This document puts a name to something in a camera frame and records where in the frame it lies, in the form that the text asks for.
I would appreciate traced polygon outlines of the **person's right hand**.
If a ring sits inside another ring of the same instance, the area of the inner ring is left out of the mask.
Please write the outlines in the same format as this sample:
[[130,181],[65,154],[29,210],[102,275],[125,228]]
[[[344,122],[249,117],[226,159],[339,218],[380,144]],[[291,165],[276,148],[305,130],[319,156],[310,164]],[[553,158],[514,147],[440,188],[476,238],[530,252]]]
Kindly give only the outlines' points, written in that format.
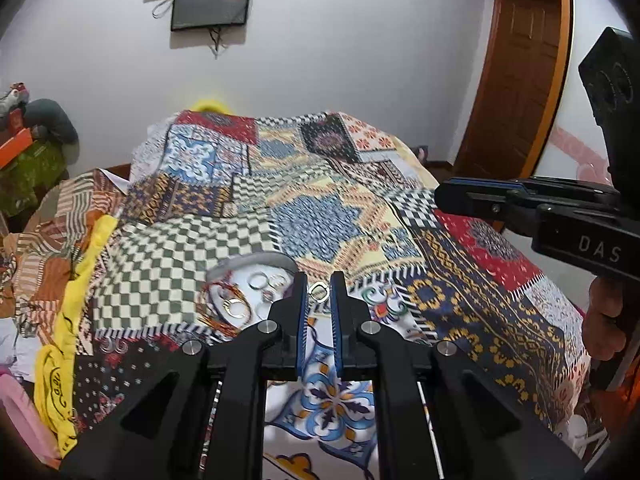
[[582,321],[582,341],[593,359],[609,361],[625,348],[626,335],[614,323],[622,310],[622,285],[610,278],[595,278],[589,287],[589,309]]

